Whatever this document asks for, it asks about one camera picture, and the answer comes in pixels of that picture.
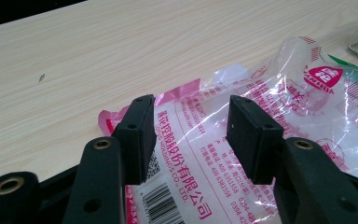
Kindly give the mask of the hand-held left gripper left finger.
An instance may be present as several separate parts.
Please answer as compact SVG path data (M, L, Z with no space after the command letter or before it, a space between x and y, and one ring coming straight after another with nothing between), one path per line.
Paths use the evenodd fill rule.
M127 224L128 185L146 181L156 144L154 96L134 99L113 133L89 141L62 224Z

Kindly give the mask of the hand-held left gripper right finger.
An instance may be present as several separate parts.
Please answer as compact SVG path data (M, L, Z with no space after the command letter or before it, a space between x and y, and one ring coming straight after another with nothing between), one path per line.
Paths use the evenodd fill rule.
M253 184L274 185L282 224L358 224L358 178L340 171L317 143L285 139L254 101L230 97L227 141Z

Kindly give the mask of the clear pink-printed plastic bag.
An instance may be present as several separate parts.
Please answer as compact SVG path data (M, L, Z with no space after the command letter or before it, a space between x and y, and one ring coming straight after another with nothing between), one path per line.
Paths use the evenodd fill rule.
M319 144L358 177L358 66L285 40L256 67L232 65L157 96L157 143L145 183L128 186L128 224L281 224L271 185L245 175L226 140L229 98L260 105L285 137Z

